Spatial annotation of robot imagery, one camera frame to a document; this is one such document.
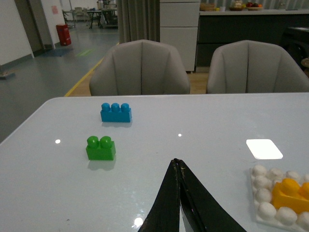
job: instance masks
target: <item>yellow lego brick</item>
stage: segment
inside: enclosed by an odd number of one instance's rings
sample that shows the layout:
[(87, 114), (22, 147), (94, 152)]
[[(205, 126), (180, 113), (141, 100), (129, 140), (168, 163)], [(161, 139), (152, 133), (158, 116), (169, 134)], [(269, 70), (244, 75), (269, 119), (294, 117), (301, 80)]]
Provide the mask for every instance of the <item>yellow lego brick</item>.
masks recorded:
[(309, 183), (300, 187), (293, 179), (283, 179), (272, 190), (272, 204), (276, 209), (289, 207), (297, 214), (309, 211)]

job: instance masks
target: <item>gray floor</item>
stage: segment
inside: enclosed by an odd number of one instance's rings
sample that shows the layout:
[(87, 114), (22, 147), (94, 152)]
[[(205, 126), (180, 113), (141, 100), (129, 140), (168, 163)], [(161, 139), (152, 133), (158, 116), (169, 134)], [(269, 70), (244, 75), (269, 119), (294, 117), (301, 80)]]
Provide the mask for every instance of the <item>gray floor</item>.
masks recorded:
[(118, 29), (92, 29), (84, 22), (70, 28), (68, 53), (49, 53), (13, 66), (14, 75), (0, 80), (0, 142), (51, 98), (63, 97), (119, 41)]

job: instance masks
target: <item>wooden floor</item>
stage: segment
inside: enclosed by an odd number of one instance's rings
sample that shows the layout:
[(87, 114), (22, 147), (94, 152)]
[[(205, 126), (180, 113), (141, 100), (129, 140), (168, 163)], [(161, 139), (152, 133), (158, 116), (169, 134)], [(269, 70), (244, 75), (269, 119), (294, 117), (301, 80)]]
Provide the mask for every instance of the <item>wooden floor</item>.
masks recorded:
[[(68, 97), (87, 97), (91, 96), (89, 90), (89, 82), (93, 75), (93, 72), (90, 72), (87, 76), (83, 78), (83, 80), (75, 86)], [(208, 73), (190, 73), (188, 74), (191, 91), (190, 94), (205, 94), (206, 93), (206, 85), (208, 79)]]

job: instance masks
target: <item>chair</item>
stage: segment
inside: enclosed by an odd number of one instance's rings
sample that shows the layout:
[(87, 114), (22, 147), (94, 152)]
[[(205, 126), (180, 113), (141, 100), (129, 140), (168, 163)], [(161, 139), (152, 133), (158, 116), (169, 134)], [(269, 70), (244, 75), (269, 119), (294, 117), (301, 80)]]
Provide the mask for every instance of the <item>chair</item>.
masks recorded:
[(96, 68), (89, 87), (92, 96), (190, 93), (177, 49), (149, 40), (114, 46)]
[(82, 8), (82, 7), (75, 7), (73, 13), (74, 13), (75, 16), (76, 16), (76, 18), (75, 18), (76, 22), (77, 22), (77, 18), (78, 18), (79, 16), (84, 17), (84, 12), (83, 12), (83, 8)]
[(309, 92), (309, 79), (281, 47), (244, 40), (213, 53), (207, 93)]

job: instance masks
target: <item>red fire extinguisher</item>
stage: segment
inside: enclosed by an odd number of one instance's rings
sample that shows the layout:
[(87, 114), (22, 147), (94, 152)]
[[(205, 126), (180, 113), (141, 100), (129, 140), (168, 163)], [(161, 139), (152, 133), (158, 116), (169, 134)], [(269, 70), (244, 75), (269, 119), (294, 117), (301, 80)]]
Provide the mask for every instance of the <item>red fire extinguisher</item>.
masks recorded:
[(61, 46), (67, 46), (71, 44), (71, 38), (69, 33), (69, 28), (67, 24), (56, 25), (57, 33), (59, 36)]

